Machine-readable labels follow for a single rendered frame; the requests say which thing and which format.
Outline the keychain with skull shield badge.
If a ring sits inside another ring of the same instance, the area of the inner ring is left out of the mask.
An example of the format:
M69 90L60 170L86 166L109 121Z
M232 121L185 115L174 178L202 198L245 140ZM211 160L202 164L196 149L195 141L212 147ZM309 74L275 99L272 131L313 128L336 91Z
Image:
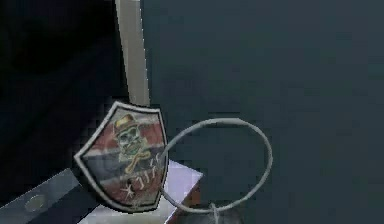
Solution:
M212 203L203 207L178 203L164 189L169 151L184 136L213 124L244 126L259 134L267 150L265 171L249 193L227 205L219 207ZM168 140L160 109L116 101L94 134L74 155L74 162L84 185L92 189L100 205L114 211L126 214L154 211L164 197L182 211L176 224L244 224L237 207L265 183L272 169L273 151L257 126L239 118L200 121Z

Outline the white topped brown table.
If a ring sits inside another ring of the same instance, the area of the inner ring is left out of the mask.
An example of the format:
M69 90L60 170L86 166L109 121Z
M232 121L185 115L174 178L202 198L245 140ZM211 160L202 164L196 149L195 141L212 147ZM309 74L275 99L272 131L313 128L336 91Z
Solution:
M199 182L202 177L201 172L170 160L164 189L176 202L196 205L200 202ZM154 211L126 214L100 205L77 224L176 224L181 213L161 197Z

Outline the grey flat slab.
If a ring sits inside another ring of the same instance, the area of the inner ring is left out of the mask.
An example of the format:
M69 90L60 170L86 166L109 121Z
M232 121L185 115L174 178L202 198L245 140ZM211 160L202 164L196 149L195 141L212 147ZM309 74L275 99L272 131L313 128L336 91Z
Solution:
M98 205L67 168L0 207L0 224L78 224Z

